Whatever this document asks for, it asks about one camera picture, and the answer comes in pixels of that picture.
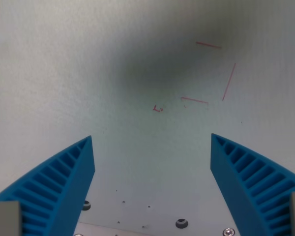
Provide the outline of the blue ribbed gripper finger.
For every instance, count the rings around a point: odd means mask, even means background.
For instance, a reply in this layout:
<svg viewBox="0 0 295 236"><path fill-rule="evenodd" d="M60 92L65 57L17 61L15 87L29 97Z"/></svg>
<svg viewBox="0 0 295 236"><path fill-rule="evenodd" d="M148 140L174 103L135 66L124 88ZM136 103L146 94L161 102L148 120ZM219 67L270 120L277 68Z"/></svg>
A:
<svg viewBox="0 0 295 236"><path fill-rule="evenodd" d="M0 192L17 201L23 236L71 236L95 173L91 136L42 162Z"/></svg>
<svg viewBox="0 0 295 236"><path fill-rule="evenodd" d="M295 174L212 134L210 169L241 236L290 236Z"/></svg>

